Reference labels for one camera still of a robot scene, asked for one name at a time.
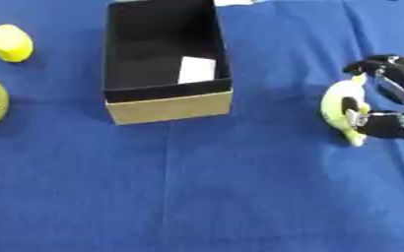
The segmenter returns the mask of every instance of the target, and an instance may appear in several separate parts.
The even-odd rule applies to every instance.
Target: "black box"
[[[178,82],[184,62],[214,61],[212,79]],[[228,113],[232,80],[213,0],[109,4],[103,91],[116,124]]]

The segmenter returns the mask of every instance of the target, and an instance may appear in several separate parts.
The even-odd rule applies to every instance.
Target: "tan box side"
[[[233,91],[154,100],[106,103],[117,125],[227,114]]]

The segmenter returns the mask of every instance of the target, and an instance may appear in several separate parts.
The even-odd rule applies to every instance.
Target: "white paper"
[[[216,60],[183,57],[180,64],[179,84],[208,82],[215,79]]]

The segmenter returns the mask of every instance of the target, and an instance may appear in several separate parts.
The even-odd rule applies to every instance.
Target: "table surface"
[[[0,61],[0,252],[404,251],[404,141],[349,148],[317,115],[344,65],[404,55],[404,0],[220,8],[232,113],[125,127],[101,94],[105,4],[0,1],[36,47]]]

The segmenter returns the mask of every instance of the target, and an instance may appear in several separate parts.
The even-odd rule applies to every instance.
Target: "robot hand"
[[[377,86],[378,91],[397,103],[404,103],[404,57],[375,55],[366,60],[352,63],[343,71],[353,75],[367,73],[371,77],[384,79],[384,81],[397,87],[383,83]]]
[[[342,112],[357,132],[381,139],[404,139],[404,113],[389,110],[363,112],[352,97],[342,100]]]

